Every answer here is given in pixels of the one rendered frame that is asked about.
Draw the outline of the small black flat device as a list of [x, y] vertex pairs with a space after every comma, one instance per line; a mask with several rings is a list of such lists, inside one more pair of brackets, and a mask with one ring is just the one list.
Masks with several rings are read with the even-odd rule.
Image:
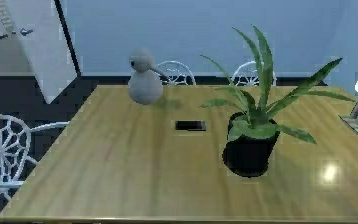
[[175, 122], [176, 130], [205, 131], [206, 124], [200, 120], [178, 120]]

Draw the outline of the grey bird figurine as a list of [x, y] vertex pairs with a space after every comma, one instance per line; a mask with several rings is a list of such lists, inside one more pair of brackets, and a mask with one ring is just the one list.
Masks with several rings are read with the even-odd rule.
[[130, 98], [142, 105], [153, 104], [163, 94], [160, 75], [164, 73], [154, 65], [154, 57], [146, 49], [133, 51], [129, 57], [130, 66], [134, 69], [129, 82]]

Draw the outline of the green plant in black pot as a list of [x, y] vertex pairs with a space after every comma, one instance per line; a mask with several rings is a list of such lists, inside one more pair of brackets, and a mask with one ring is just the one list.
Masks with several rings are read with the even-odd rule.
[[283, 98], [270, 103], [268, 99], [274, 82], [273, 54], [264, 34], [259, 29], [255, 29], [254, 32], [257, 42], [253, 42], [246, 34], [242, 34], [241, 37], [246, 41], [254, 56], [260, 97], [255, 99], [248, 91], [234, 83], [229, 83], [220, 89], [235, 97], [235, 101], [213, 98], [201, 104], [203, 108], [233, 106], [237, 109], [228, 121], [227, 143], [222, 152], [222, 160], [230, 171], [248, 178], [259, 177], [266, 173], [269, 167], [269, 157], [282, 133], [307, 143], [316, 142], [315, 138], [305, 130], [277, 123], [274, 117], [281, 110], [307, 95], [343, 101], [348, 99], [342, 94], [320, 91], [315, 88], [341, 63], [341, 60], [337, 58], [325, 64]]

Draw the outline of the light wooden table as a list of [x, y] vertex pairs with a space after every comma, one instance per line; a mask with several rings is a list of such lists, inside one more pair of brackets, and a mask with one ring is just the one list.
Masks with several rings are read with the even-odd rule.
[[[42, 157], [0, 221], [43, 224], [358, 224], [358, 135], [346, 101], [304, 96], [277, 116], [309, 132], [281, 135], [268, 171], [242, 178], [223, 163], [232, 109], [203, 108], [214, 86], [169, 86], [154, 106], [100, 85]], [[205, 131], [176, 130], [200, 120]]]

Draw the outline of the white room door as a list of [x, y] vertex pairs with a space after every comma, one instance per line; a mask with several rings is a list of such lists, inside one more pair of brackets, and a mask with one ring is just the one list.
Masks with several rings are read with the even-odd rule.
[[[51, 104], [78, 77], [55, 0], [5, 3], [44, 100]], [[21, 28], [34, 31], [22, 36]]]

